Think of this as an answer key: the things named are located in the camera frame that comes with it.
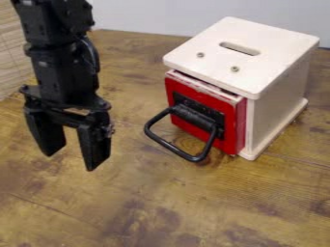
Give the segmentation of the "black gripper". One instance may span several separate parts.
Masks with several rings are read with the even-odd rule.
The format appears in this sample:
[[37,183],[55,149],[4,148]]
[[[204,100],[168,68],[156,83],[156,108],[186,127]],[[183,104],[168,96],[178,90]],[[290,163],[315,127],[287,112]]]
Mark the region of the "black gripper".
[[96,93],[99,57],[88,39],[63,45],[24,45],[36,85],[23,86],[24,116],[41,153],[52,156],[64,146],[63,126],[77,128],[88,171],[110,158],[111,104]]

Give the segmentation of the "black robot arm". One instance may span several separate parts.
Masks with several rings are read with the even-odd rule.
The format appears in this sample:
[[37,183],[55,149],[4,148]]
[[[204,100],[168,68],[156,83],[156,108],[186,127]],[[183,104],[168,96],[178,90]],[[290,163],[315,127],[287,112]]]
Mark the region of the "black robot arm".
[[11,0],[25,37],[37,84],[24,85],[24,116],[44,155],[65,146],[64,129],[77,131],[85,167],[111,155],[111,104],[98,94],[96,48],[87,36],[93,26],[87,0]]

